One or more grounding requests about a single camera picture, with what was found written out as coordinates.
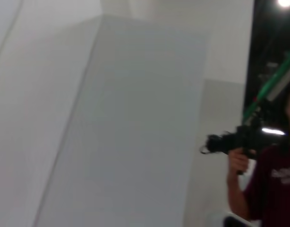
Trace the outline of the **operator hand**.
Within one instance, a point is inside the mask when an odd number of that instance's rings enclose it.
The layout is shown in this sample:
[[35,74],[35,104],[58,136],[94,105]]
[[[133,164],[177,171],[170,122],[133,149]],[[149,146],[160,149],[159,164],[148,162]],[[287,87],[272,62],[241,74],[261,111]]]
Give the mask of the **operator hand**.
[[242,148],[231,150],[228,154],[229,158],[229,174],[237,175],[247,171],[249,159],[244,154]]

